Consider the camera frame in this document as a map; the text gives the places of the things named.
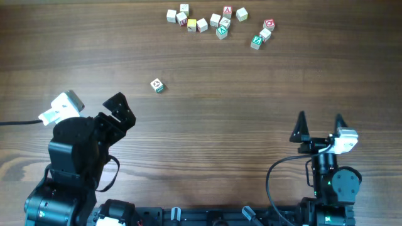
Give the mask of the soccer ball wooden block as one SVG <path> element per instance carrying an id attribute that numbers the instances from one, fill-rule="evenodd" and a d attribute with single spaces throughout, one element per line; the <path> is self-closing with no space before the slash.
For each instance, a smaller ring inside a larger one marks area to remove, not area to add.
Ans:
<path id="1" fill-rule="evenodd" d="M 154 79 L 150 85 L 156 93 L 160 93 L 165 89 L 165 85 L 158 78 Z"/>

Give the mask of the wooden block red sides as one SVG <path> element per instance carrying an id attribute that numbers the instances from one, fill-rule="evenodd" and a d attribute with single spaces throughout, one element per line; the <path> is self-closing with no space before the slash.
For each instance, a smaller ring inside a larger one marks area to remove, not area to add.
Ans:
<path id="1" fill-rule="evenodd" d="M 265 43 L 270 39 L 271 31 L 268 30 L 267 28 L 264 28 L 263 30 L 260 31 L 259 37 L 263 40 L 263 43 Z"/>

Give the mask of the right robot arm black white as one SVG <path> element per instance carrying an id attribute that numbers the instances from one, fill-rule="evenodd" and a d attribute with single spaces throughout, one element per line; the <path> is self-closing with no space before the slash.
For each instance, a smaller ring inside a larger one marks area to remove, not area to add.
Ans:
<path id="1" fill-rule="evenodd" d="M 353 226 L 353 205 L 362 183 L 362 175 L 350 166 L 340 167 L 337 156 L 348 153 L 358 142 L 356 130 L 342 116 L 335 117 L 334 133 L 326 138 L 311 137 L 305 113 L 298 115 L 290 141 L 299 143 L 298 152 L 310 158 L 313 180 L 308 186 L 313 198 L 303 198 L 295 210 L 296 225 Z"/>

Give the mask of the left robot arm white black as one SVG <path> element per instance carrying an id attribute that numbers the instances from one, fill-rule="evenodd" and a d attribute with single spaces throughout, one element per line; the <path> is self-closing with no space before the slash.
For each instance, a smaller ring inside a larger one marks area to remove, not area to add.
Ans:
<path id="1" fill-rule="evenodd" d="M 116 157 L 109 148 L 136 123 L 124 94 L 103 103 L 111 114 L 69 117 L 53 128 L 51 163 L 26 199 L 26 225 L 85 225 L 97 202 L 104 166 Z"/>

